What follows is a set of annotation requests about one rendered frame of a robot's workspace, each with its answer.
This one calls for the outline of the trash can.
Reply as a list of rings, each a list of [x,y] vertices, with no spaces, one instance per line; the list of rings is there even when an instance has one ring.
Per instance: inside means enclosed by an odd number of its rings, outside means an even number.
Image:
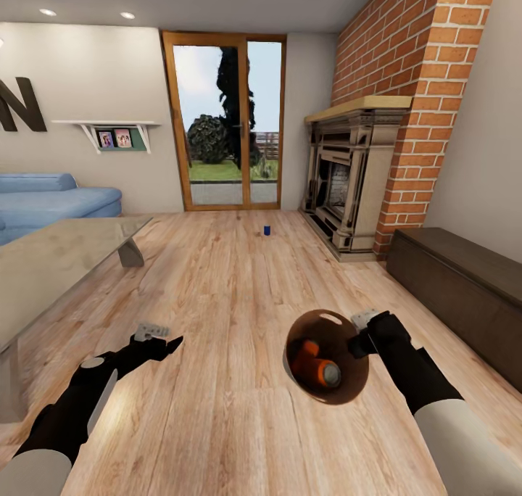
[[[338,318],[339,325],[320,315]],[[357,329],[343,315],[331,310],[311,310],[299,316],[291,325],[283,351],[283,366],[290,378],[311,399],[327,406],[342,406],[356,400],[367,386],[370,373],[370,355],[355,360],[348,350],[347,340],[357,336]],[[290,372],[290,364],[296,357],[303,338],[311,338],[321,347],[319,358],[336,363],[341,382],[334,389],[322,389],[309,383],[300,383]]]

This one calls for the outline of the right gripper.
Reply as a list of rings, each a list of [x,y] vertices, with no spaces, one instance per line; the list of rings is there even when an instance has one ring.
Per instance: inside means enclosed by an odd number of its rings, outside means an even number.
[[[367,329],[363,329],[357,336],[346,341],[348,350],[352,355],[354,355],[355,360],[378,353],[377,350],[369,347],[367,342],[365,342],[365,331],[367,331]]]

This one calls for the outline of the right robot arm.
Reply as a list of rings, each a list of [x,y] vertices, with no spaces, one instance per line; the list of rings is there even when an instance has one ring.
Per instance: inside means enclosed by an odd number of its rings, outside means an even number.
[[[405,396],[448,496],[522,496],[522,467],[490,434],[442,367],[395,314],[369,307],[351,315],[355,360],[378,353]]]

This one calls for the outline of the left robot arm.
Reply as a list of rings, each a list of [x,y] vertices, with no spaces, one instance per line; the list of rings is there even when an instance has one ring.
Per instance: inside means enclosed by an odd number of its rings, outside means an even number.
[[[130,344],[85,360],[70,388],[38,415],[22,447],[0,473],[0,496],[60,496],[79,454],[100,419],[117,380],[149,359],[162,362],[183,336],[169,342],[172,329],[140,323]]]

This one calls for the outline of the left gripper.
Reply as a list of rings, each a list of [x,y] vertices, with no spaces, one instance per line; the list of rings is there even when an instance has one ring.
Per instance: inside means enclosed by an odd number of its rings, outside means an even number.
[[[183,336],[169,342],[166,344],[166,341],[162,338],[157,338],[153,336],[149,341],[145,339],[144,342],[135,341],[135,334],[130,338],[130,344],[125,348],[130,350],[136,359],[137,369],[140,365],[143,365],[149,359],[157,360],[158,362],[162,362],[168,354],[173,354],[179,345],[183,341]]]

